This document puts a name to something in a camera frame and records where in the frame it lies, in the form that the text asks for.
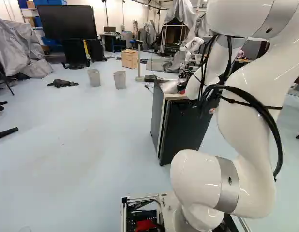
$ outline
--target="table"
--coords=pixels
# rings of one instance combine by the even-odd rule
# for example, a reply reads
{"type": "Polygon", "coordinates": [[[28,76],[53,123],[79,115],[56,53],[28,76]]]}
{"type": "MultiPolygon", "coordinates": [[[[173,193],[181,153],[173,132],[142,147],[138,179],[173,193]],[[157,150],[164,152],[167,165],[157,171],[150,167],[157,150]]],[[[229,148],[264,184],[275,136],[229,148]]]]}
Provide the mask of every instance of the table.
{"type": "Polygon", "coordinates": [[[108,52],[115,52],[116,47],[120,47],[121,49],[124,47],[122,45],[115,45],[115,39],[121,38],[121,35],[117,34],[100,34],[101,38],[105,40],[105,49],[108,52]]]}

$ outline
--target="light blue floor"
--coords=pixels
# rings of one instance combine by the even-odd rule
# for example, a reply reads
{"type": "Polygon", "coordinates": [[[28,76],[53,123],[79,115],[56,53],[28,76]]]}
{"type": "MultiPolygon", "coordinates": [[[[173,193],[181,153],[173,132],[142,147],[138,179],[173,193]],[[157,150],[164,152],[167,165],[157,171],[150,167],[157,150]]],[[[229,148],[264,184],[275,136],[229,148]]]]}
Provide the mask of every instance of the light blue floor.
{"type": "MultiPolygon", "coordinates": [[[[42,80],[19,82],[15,96],[0,91],[0,101],[9,101],[0,130],[19,127],[0,140],[0,232],[25,226],[32,232],[119,232],[123,196],[171,190],[169,166],[159,166],[149,133],[152,94],[134,80],[137,69],[115,59],[90,67],[100,71],[100,87],[90,86],[86,69],[55,65],[42,80]],[[126,70],[126,90],[115,89],[116,70],[126,70]],[[47,87],[53,79],[80,85],[47,87]]],[[[152,73],[141,67],[141,75],[152,73]]],[[[287,96],[278,124],[285,151],[278,202],[269,217],[248,221],[254,232],[299,231],[299,98],[287,96]]],[[[235,156],[215,120],[200,150],[235,156]]],[[[275,148],[272,153],[276,159],[275,148]]]]}

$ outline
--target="white wall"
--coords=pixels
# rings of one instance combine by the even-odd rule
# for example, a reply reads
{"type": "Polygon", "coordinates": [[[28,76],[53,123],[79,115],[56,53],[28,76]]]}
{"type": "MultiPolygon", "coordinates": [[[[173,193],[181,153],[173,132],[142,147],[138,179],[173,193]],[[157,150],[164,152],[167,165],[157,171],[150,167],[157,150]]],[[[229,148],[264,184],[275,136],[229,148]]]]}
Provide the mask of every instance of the white wall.
{"type": "MultiPolygon", "coordinates": [[[[133,30],[133,20],[138,21],[139,27],[146,23],[147,20],[147,6],[142,4],[125,0],[124,3],[124,23],[125,30],[133,30]]],[[[94,8],[95,21],[97,33],[103,33],[103,27],[106,24],[105,4],[101,0],[68,0],[69,5],[90,5],[94,8]]],[[[109,19],[109,26],[116,27],[116,31],[121,32],[122,18],[122,1],[121,0],[107,0],[107,12],[109,19]]]]}
{"type": "Polygon", "coordinates": [[[4,20],[24,22],[17,0],[0,0],[0,18],[4,20]]]}

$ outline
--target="robotic arm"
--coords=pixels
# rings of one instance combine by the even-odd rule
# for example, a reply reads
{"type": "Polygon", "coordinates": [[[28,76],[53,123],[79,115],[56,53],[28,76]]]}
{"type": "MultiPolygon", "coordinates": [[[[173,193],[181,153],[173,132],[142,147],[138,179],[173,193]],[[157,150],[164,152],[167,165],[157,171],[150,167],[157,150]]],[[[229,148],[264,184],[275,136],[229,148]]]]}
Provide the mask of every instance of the robotic arm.
{"type": "Polygon", "coordinates": [[[186,52],[185,56],[185,64],[188,64],[189,59],[192,54],[198,52],[199,47],[203,44],[204,40],[199,37],[194,37],[191,41],[189,41],[184,47],[180,48],[180,51],[186,52]]]}
{"type": "MultiPolygon", "coordinates": [[[[232,41],[232,59],[246,37],[270,39],[269,51],[233,73],[226,85],[252,94],[264,105],[282,106],[288,89],[299,76],[299,0],[209,0],[207,23],[221,35],[209,56],[206,85],[217,83],[226,68],[225,35],[236,37],[232,41]]],[[[201,78],[200,74],[200,70],[195,73],[201,78]]],[[[190,99],[197,98],[199,86],[196,78],[190,78],[186,88],[190,99]]],[[[245,102],[226,90],[222,95],[245,102]]],[[[269,111],[276,121],[279,111],[269,111]]],[[[263,218],[275,204],[268,125],[254,108],[223,100],[217,118],[220,132],[237,151],[237,158],[229,160],[184,150],[171,164],[171,183],[180,210],[190,226],[199,231],[216,228],[224,212],[263,218]]]]}

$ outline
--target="trash can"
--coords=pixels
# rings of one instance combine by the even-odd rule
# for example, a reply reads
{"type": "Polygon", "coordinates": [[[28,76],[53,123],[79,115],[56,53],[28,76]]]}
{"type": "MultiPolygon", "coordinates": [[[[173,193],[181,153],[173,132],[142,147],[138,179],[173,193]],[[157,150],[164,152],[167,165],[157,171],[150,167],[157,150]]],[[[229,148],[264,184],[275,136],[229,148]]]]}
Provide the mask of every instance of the trash can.
{"type": "Polygon", "coordinates": [[[201,54],[195,54],[194,55],[196,64],[199,65],[201,63],[202,55],[201,54]]]}
{"type": "Polygon", "coordinates": [[[87,69],[87,75],[90,79],[91,86],[100,86],[100,73],[97,69],[87,69]]]}
{"type": "Polygon", "coordinates": [[[116,89],[126,88],[126,71],[116,71],[113,76],[116,89]]]}

